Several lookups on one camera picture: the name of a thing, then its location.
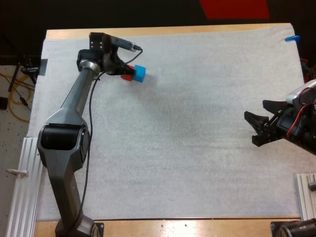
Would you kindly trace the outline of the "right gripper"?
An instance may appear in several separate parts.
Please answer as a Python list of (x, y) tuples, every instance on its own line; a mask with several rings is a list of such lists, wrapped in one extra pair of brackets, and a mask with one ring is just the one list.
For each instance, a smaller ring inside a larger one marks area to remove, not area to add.
[(258, 147), (285, 139), (300, 148), (316, 147), (316, 104), (289, 104), (263, 100), (263, 108), (273, 117), (244, 112), (244, 119), (254, 128), (252, 143)]

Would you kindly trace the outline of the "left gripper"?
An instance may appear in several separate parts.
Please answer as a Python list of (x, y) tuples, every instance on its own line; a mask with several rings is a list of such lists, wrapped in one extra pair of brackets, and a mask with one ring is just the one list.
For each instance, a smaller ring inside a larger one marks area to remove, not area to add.
[(124, 46), (123, 39), (114, 36), (102, 36), (102, 66), (108, 75), (133, 75), (135, 70), (118, 56), (118, 48)]

